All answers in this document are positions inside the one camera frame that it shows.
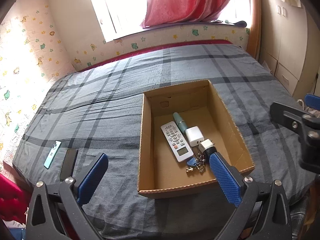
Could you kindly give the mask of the grey plaid bed blanket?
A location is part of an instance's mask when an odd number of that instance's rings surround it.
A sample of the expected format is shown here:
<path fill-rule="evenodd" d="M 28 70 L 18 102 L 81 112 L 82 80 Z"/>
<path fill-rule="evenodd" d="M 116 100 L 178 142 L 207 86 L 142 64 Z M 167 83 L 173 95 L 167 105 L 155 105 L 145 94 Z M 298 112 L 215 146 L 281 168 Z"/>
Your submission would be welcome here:
<path fill-rule="evenodd" d="M 109 167 L 84 211 L 105 239 L 212 239 L 234 207 L 221 191 L 171 199 L 137 192 L 143 93 L 208 79 L 240 129 L 256 181 L 283 182 L 290 204 L 300 202 L 315 175 L 298 164 L 295 133 L 272 124 L 271 103 L 296 107 L 282 84 L 243 49 L 233 44 L 182 46 L 152 51 L 67 75 L 48 91 L 26 129 L 13 160 L 29 185 L 59 181 L 68 148 L 78 149 L 79 172 L 101 152 Z M 61 145 L 49 169 L 46 157 Z"/>

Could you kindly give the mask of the beige wardrobe cabinet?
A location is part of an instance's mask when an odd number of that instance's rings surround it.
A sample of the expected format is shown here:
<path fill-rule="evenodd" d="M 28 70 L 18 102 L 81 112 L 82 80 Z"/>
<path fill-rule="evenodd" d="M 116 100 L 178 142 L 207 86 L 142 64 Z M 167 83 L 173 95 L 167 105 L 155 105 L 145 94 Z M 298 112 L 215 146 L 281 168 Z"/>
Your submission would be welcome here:
<path fill-rule="evenodd" d="M 261 0 L 261 12 L 259 63 L 295 99 L 303 99 L 319 80 L 319 29 L 303 5 Z"/>

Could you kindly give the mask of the brown cardboard box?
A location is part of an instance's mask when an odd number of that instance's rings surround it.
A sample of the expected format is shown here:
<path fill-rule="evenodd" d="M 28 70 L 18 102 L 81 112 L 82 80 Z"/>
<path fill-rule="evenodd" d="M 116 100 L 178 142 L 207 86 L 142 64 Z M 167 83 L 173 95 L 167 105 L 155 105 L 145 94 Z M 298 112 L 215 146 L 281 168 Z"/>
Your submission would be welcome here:
<path fill-rule="evenodd" d="M 137 191 L 159 199 L 215 184 L 206 150 L 248 175 L 254 163 L 231 114 L 209 80 L 143 94 Z"/>

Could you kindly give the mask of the dark round glossy jar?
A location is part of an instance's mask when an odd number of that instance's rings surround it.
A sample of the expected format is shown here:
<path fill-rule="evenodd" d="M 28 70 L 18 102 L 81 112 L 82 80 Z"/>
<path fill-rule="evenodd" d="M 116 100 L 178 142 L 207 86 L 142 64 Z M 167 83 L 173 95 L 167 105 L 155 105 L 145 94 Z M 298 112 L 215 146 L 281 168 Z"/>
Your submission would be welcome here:
<path fill-rule="evenodd" d="M 214 146 L 209 147 L 203 151 L 203 154 L 206 159 L 209 159 L 212 154 L 216 152 L 216 148 Z"/>

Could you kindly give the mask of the small white charger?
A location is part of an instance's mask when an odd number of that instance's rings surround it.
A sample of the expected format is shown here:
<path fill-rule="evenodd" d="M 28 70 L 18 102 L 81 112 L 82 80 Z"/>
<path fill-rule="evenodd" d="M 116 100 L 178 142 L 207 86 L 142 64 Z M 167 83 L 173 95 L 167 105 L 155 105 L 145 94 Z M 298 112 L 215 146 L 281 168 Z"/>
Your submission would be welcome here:
<path fill-rule="evenodd" d="M 209 147 L 212 147 L 212 146 L 214 146 L 214 144 L 212 143 L 212 141 L 211 141 L 210 139 L 206 139 L 206 140 L 200 142 L 200 144 L 199 144 L 199 151 L 200 151 L 201 153 L 203 153 L 203 151 L 204 151 L 205 149 L 207 149 L 207 148 L 209 148 Z"/>

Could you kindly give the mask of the black smartphone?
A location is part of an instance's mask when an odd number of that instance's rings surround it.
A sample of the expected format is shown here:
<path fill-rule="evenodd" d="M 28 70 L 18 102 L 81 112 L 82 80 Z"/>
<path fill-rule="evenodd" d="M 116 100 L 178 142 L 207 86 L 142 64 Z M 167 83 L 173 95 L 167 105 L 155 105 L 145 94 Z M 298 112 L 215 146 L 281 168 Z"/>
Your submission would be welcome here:
<path fill-rule="evenodd" d="M 70 148 L 66 151 L 60 170 L 60 181 L 65 180 L 73 175 L 73 170 L 78 155 L 78 149 Z"/>

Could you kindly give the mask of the white plastic bag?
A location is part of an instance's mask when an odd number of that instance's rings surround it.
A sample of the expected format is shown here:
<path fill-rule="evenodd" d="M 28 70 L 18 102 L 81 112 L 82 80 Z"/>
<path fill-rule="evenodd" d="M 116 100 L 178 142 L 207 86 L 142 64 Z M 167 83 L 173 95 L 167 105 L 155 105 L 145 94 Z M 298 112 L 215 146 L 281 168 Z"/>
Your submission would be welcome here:
<path fill-rule="evenodd" d="M 319 118 L 320 112 L 316 109 L 313 109 L 313 108 L 307 106 L 302 99 L 298 99 L 297 103 L 303 108 L 304 111 L 308 112 L 310 115 L 313 115 L 313 116 Z"/>

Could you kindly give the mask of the large white charger plug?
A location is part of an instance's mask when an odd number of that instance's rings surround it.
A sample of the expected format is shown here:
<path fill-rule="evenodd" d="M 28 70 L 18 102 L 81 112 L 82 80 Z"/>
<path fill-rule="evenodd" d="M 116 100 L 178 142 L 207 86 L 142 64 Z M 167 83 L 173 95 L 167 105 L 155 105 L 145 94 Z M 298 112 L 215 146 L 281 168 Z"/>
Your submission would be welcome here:
<path fill-rule="evenodd" d="M 198 146 L 200 142 L 204 141 L 204 136 L 198 126 L 186 129 L 185 136 L 191 147 Z"/>

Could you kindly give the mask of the white air conditioner remote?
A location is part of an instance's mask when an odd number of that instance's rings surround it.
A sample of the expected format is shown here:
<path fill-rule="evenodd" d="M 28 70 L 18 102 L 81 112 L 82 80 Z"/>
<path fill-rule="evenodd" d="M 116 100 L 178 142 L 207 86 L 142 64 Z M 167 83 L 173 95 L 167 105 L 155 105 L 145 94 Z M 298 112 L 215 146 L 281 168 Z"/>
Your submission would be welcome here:
<path fill-rule="evenodd" d="M 193 157 L 193 151 L 174 121 L 161 126 L 161 130 L 179 163 Z"/>

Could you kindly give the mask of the light teal tube bottle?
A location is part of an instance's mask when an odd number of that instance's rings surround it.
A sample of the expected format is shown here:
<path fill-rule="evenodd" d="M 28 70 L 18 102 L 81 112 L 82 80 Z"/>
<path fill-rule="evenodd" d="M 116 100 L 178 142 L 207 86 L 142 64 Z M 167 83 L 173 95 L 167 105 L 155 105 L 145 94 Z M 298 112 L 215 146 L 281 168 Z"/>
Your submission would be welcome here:
<path fill-rule="evenodd" d="M 179 130 L 185 134 L 185 131 L 186 129 L 188 128 L 187 124 L 185 123 L 185 121 L 183 120 L 183 118 L 180 116 L 179 113 L 177 112 L 174 112 L 173 113 L 173 118 L 174 118 L 174 121 L 177 125 L 177 127 L 179 128 Z"/>

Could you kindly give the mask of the pink red curtain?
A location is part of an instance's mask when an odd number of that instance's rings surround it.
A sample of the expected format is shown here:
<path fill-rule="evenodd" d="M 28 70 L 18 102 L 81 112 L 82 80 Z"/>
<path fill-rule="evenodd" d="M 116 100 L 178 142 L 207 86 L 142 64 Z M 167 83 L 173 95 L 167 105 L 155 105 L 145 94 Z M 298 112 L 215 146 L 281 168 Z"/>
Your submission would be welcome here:
<path fill-rule="evenodd" d="M 147 0 L 142 26 L 217 20 L 230 0 Z"/>

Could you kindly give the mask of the teal white smartphone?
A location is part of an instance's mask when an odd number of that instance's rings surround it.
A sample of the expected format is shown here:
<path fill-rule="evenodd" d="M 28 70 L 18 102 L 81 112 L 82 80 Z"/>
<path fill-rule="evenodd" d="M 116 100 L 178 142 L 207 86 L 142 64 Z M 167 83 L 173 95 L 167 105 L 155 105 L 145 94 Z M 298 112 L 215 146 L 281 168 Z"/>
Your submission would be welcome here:
<path fill-rule="evenodd" d="M 54 159 L 57 151 L 59 150 L 60 145 L 61 145 L 61 142 L 60 142 L 60 141 L 56 141 L 56 142 L 53 144 L 52 148 L 50 149 L 50 151 L 49 151 L 49 153 L 48 153 L 48 155 L 47 155 L 47 157 L 46 157 L 46 160 L 45 160 L 45 162 L 44 162 L 44 167 L 45 167 L 46 169 L 49 169 L 49 168 L 50 168 L 51 163 L 52 163 L 52 161 L 53 161 L 53 159 Z"/>

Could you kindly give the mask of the keychain with blue fob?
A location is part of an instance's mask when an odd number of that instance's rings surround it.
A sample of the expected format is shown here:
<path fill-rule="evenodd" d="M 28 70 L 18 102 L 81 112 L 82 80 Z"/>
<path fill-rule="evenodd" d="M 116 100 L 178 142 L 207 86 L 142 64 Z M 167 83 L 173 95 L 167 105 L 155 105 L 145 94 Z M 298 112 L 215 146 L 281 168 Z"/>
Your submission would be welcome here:
<path fill-rule="evenodd" d="M 205 153 L 199 150 L 199 147 L 193 147 L 193 156 L 187 160 L 187 168 L 185 171 L 187 173 L 198 171 L 203 173 L 206 170 L 206 163 L 208 162 L 208 157 Z"/>

